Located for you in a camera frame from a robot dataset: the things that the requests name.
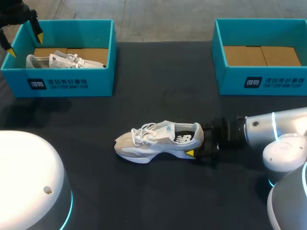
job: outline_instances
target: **cardboard insert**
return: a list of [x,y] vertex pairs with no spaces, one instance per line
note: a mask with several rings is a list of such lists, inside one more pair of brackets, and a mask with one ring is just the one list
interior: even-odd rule
[[224,46],[229,66],[301,66],[293,47]]

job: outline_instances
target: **box logo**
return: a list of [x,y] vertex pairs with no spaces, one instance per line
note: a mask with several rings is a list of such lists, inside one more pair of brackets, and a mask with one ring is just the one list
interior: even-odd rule
[[247,77],[244,84],[244,88],[259,88],[261,81],[262,77]]
[[46,85],[43,79],[28,78],[28,83],[32,90],[45,90],[46,89]]

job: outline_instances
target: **shoe sole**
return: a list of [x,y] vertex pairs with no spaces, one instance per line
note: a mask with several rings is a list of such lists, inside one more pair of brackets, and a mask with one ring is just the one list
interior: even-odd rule
[[[131,161],[131,162],[134,162],[134,163],[138,163],[138,164],[147,164],[149,163],[156,155],[159,155],[160,153],[157,153],[157,154],[154,154],[154,155],[151,155],[149,157],[143,157],[143,158],[134,158],[134,157],[126,157],[126,156],[123,156],[123,155],[120,155],[118,152],[116,152],[119,156],[121,156],[122,158],[128,160],[128,161]],[[168,151],[167,153],[170,153],[172,155],[174,155],[175,157],[178,157],[178,158],[181,158],[181,159],[195,159],[194,157],[191,157],[189,155],[186,154],[185,151],[173,151],[173,150],[170,150]]]

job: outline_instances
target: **open box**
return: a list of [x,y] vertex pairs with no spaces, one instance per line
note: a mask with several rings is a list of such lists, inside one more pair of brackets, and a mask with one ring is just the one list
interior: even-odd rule
[[[301,66],[230,66],[224,46],[293,47]],[[307,95],[305,19],[216,19],[212,56],[221,95]]]
[[[1,67],[15,97],[112,95],[117,51],[113,20],[48,20],[39,24],[44,31],[43,44],[36,41],[30,23],[26,22],[12,43],[17,57],[8,54]],[[27,55],[37,48],[78,49],[89,58],[106,56],[106,68],[25,69]]]

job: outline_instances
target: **sneaker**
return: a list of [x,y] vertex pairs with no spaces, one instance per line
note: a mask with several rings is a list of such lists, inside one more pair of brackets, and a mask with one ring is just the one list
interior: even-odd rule
[[64,54],[56,51],[49,57],[35,57],[28,55],[26,58],[27,69],[49,68],[106,68],[105,64],[98,61],[89,61],[78,57],[77,54]]
[[195,159],[186,152],[199,148],[204,139],[198,123],[180,124],[169,121],[149,123],[132,129],[115,140],[115,152],[135,163],[148,163],[162,152],[178,158]]

